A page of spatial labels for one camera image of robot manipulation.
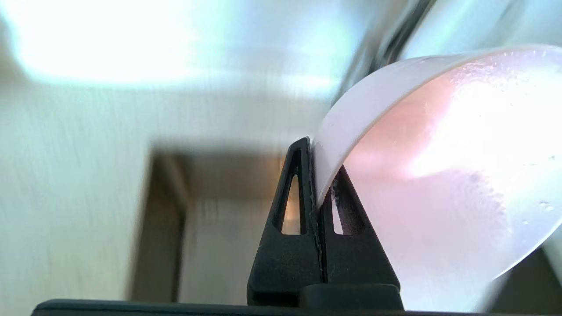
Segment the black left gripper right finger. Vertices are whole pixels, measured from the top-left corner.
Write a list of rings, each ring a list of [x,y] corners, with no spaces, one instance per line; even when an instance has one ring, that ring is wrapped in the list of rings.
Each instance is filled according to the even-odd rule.
[[[319,210],[323,282],[317,306],[402,310],[401,285],[345,168]]]

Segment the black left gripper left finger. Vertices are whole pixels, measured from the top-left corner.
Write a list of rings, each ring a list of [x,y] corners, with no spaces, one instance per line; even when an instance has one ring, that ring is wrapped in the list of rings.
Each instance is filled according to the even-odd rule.
[[[289,146],[247,283],[247,304],[297,306],[299,293],[322,282],[321,247],[309,138]],[[283,234],[293,178],[299,188],[299,234]]]

